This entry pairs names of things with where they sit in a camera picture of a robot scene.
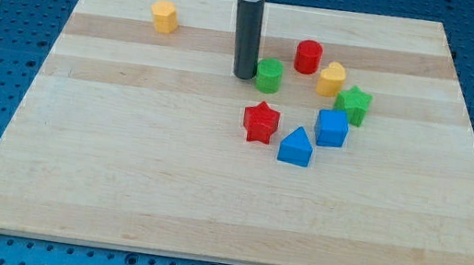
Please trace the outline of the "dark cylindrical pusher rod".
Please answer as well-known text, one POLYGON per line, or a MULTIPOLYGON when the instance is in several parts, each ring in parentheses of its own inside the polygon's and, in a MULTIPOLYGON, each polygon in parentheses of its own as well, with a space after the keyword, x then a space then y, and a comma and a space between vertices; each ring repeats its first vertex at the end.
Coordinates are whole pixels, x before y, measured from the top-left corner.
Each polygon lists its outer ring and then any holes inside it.
POLYGON ((234 75, 249 80, 256 74, 264 0, 237 0, 237 26, 234 52, 234 75))

